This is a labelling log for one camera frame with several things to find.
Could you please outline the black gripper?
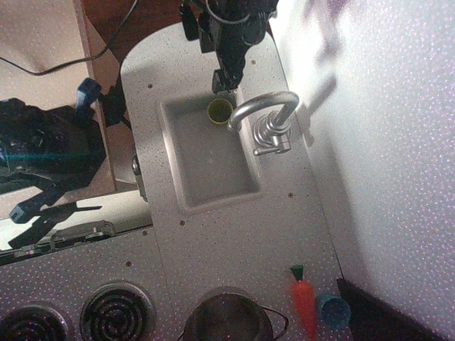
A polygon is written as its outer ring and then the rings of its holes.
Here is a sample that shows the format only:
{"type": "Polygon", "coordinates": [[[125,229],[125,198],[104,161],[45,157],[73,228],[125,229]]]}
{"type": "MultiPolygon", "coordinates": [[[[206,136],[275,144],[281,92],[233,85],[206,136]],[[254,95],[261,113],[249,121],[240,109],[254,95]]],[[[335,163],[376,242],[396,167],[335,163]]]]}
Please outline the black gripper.
{"type": "Polygon", "coordinates": [[[214,94],[237,89],[245,68],[245,55],[255,42],[250,22],[226,24],[213,21],[213,42],[220,68],[213,72],[211,90],[214,94]]]}

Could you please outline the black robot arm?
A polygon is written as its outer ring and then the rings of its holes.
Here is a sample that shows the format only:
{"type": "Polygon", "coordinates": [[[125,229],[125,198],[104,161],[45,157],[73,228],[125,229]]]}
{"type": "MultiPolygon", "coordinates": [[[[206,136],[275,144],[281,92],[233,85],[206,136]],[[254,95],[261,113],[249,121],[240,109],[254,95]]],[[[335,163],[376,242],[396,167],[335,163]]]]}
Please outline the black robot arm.
{"type": "Polygon", "coordinates": [[[245,56],[266,35],[277,1],[182,1],[179,7],[188,41],[197,40],[202,53],[214,52],[212,91],[236,90],[243,78],[245,56]]]}

